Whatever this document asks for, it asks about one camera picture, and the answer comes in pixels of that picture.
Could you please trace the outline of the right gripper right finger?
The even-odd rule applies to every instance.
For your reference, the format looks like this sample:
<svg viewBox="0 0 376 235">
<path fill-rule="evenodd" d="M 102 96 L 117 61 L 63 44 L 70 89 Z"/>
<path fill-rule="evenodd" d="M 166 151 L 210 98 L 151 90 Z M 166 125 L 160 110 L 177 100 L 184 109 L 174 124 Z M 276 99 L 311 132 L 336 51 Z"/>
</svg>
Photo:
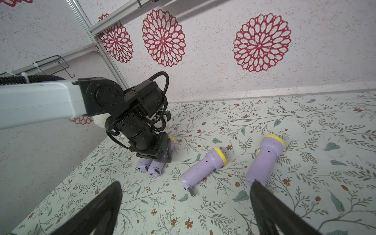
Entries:
<svg viewBox="0 0 376 235">
<path fill-rule="evenodd" d="M 258 181 L 251 186 L 250 201 L 261 235 L 320 234 Z"/>
</svg>

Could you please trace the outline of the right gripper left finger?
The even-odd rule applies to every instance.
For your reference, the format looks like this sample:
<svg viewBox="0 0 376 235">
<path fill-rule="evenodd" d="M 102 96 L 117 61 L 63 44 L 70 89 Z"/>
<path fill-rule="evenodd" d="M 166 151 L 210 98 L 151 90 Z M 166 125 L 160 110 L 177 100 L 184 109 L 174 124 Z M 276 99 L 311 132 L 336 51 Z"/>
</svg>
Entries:
<svg viewBox="0 0 376 235">
<path fill-rule="evenodd" d="M 113 182 L 53 235 L 112 235 L 122 201 L 121 184 Z"/>
</svg>

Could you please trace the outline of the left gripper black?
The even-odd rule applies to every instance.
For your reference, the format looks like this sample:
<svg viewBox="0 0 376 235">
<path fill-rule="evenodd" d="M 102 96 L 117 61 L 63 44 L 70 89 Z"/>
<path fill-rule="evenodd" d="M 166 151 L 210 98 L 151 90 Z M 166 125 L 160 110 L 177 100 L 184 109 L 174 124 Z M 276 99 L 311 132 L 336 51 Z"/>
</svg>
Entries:
<svg viewBox="0 0 376 235">
<path fill-rule="evenodd" d="M 118 144 L 139 158 L 150 159 L 158 163 L 170 163 L 172 160 L 172 140 L 165 132 L 156 134 L 147 122 L 137 113 L 130 114 L 117 120 L 117 131 L 123 134 L 130 146 Z"/>
</svg>

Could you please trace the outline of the purple flashlight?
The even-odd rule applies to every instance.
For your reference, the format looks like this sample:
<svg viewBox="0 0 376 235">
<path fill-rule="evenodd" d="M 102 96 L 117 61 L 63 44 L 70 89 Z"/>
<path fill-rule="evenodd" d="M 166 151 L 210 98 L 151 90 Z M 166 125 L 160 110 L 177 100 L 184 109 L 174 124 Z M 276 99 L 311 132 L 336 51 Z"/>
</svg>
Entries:
<svg viewBox="0 0 376 235">
<path fill-rule="evenodd" d="M 285 148 L 283 139 L 276 135 L 267 135 L 260 142 L 260 148 L 249 167 L 245 180 L 249 186 L 255 181 L 265 186 L 277 159 Z"/>
<path fill-rule="evenodd" d="M 180 181 L 183 188 L 189 192 L 191 197 L 195 197 L 194 186 L 214 170 L 222 168 L 226 163 L 227 159 L 221 149 L 218 147 L 213 148 L 202 160 L 198 161 L 181 175 Z"/>
<path fill-rule="evenodd" d="M 138 170 L 147 172 L 151 163 L 151 159 L 139 158 L 136 167 Z"/>
<path fill-rule="evenodd" d="M 176 146 L 176 140 L 172 136 L 169 136 L 169 139 L 170 139 L 170 146 L 167 149 L 167 152 L 165 154 L 165 157 L 168 158 L 167 163 L 171 162 L 172 156 L 173 156 L 172 152 Z M 148 173 L 153 177 L 158 177 L 162 174 L 164 166 L 165 166 L 165 163 L 152 161 L 149 166 Z"/>
</svg>

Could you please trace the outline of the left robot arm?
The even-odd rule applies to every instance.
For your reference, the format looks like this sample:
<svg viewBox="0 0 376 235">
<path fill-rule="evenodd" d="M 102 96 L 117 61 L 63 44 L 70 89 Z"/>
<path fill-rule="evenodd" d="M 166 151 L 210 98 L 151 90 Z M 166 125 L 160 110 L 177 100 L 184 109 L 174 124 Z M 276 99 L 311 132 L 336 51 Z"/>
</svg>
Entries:
<svg viewBox="0 0 376 235">
<path fill-rule="evenodd" d="M 105 130 L 116 141 L 128 139 L 127 149 L 140 158 L 170 163 L 172 140 L 165 132 L 170 120 L 166 89 L 155 79 L 160 71 L 141 84 L 123 90 L 107 78 L 65 80 L 55 75 L 1 78 L 1 129 L 62 118 L 108 114 Z"/>
</svg>

